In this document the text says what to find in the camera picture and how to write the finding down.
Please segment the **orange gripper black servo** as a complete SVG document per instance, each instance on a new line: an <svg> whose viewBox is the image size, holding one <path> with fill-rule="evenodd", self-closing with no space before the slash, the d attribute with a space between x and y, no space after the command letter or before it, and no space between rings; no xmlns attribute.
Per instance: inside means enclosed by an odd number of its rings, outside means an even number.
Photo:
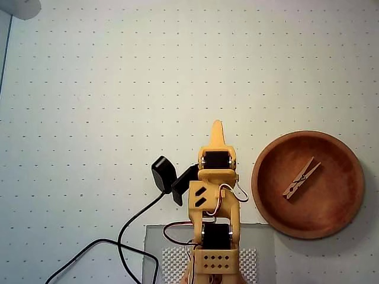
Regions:
<svg viewBox="0 0 379 284"><path fill-rule="evenodd" d="M235 149L224 140L223 124L215 120L210 141L199 150L199 179L237 179Z"/></svg>

